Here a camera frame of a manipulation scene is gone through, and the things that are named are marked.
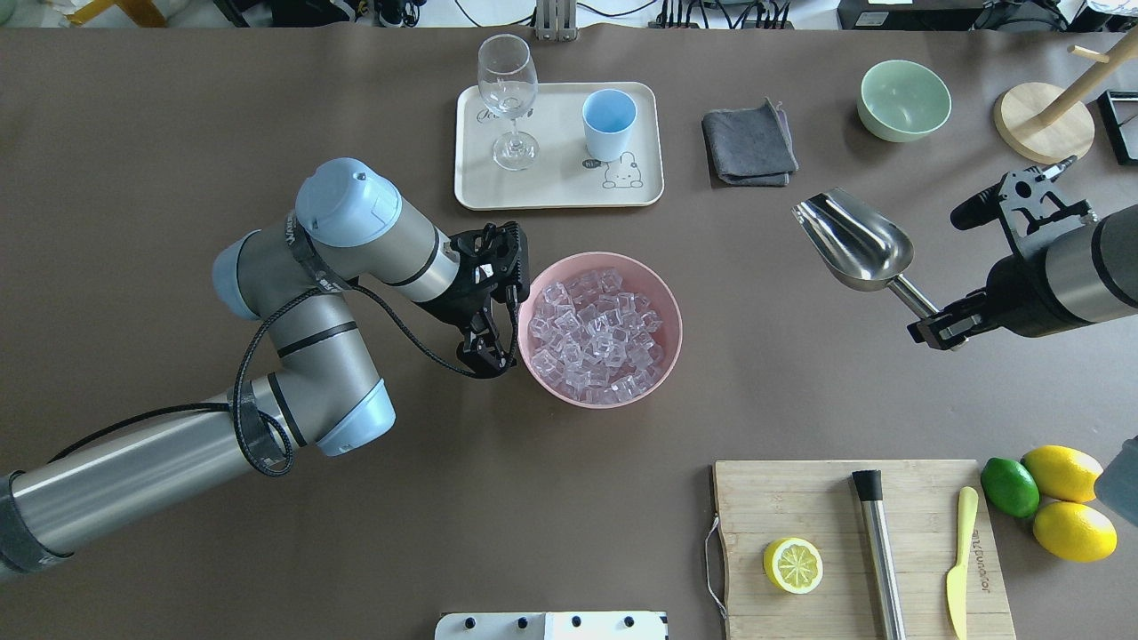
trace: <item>lime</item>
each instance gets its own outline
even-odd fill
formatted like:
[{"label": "lime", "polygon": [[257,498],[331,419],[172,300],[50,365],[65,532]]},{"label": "lime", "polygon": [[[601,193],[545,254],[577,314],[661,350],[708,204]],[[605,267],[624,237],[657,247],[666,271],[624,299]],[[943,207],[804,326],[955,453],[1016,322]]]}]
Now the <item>lime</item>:
[{"label": "lime", "polygon": [[1075,502],[1047,504],[1036,514],[1031,531],[1044,549],[1075,563],[1102,560],[1119,544],[1110,518]]},{"label": "lime", "polygon": [[778,589],[809,593],[822,582],[822,553],[801,538],[780,538],[762,552],[762,568]]},{"label": "lime", "polygon": [[1036,478],[1040,493],[1067,502],[1094,500],[1095,481],[1103,474],[1098,460],[1078,449],[1056,444],[1029,451],[1023,466]]},{"label": "lime", "polygon": [[1009,516],[1028,518],[1039,508],[1039,487],[1026,467],[1015,460],[988,460],[980,484],[992,506]]}]

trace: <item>bowl of ice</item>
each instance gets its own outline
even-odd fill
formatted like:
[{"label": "bowl of ice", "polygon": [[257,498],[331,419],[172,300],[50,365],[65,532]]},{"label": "bowl of ice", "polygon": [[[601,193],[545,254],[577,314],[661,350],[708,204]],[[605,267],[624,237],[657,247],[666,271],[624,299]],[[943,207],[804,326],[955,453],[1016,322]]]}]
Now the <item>bowl of ice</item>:
[{"label": "bowl of ice", "polygon": [[624,407],[671,372],[684,323],[654,271],[605,252],[566,257],[530,282],[518,348],[534,378],[586,409]]}]

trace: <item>pink bowl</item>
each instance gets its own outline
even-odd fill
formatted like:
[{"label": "pink bowl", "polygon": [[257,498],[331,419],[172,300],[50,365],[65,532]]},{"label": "pink bowl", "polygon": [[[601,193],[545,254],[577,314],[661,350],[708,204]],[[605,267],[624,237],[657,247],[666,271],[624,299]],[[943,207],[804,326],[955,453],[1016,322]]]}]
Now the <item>pink bowl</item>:
[{"label": "pink bowl", "polygon": [[[566,397],[561,394],[561,392],[546,384],[545,380],[542,379],[542,376],[534,370],[534,366],[530,364],[529,359],[534,354],[534,350],[537,346],[535,343],[537,343],[537,340],[529,334],[529,321],[534,318],[536,301],[538,300],[538,296],[542,295],[542,290],[544,290],[545,287],[556,282],[558,280],[566,282],[582,273],[593,271],[594,269],[603,270],[610,266],[616,269],[617,272],[620,273],[620,277],[624,278],[624,285],[621,287],[624,290],[635,292],[648,296],[648,298],[652,301],[652,309],[654,309],[660,315],[660,320],[663,325],[654,334],[652,334],[652,337],[660,346],[663,347],[663,361],[660,363],[660,368],[663,369],[663,374],[660,375],[660,379],[657,380],[654,385],[649,387],[646,392],[632,400],[613,404],[588,404],[571,397]],[[668,288],[668,285],[665,285],[663,280],[661,280],[654,271],[644,264],[616,253],[579,253],[551,264],[549,269],[542,271],[537,278],[534,278],[529,285],[529,298],[526,300],[526,302],[521,304],[521,309],[518,310],[518,330],[521,333],[521,336],[518,339],[518,348],[521,351],[521,361],[526,363],[526,368],[529,369],[530,375],[534,376],[537,384],[542,385],[545,387],[545,391],[552,393],[569,404],[584,407],[585,409],[612,409],[616,407],[632,404],[637,400],[646,397],[650,393],[659,388],[659,386],[663,384],[663,380],[668,379],[668,374],[671,372],[671,368],[676,366],[676,359],[679,356],[679,345],[684,339],[684,322],[679,317],[679,305],[676,303],[676,297],[671,295],[671,289]]]}]

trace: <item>green bowl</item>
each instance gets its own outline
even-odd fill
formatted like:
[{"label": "green bowl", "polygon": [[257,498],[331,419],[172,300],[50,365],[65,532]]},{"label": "green bowl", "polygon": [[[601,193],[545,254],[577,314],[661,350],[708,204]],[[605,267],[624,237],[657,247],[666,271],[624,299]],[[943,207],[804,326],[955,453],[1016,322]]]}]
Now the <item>green bowl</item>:
[{"label": "green bowl", "polygon": [[885,60],[865,72],[857,114],[871,133],[890,142],[924,138],[948,122],[953,97],[945,81],[909,60]]}]

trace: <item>yellow knife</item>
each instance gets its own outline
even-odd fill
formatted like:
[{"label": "yellow knife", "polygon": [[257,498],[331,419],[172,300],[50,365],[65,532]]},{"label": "yellow knife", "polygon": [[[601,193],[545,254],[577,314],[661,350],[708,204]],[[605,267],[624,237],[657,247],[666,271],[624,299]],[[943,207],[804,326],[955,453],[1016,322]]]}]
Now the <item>yellow knife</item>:
[{"label": "yellow knife", "polygon": [[956,507],[956,566],[945,576],[948,593],[948,617],[953,618],[953,630],[960,640],[968,640],[967,609],[964,606],[968,585],[968,548],[972,544],[972,528],[976,525],[976,507],[980,497],[976,490],[965,486]]}]

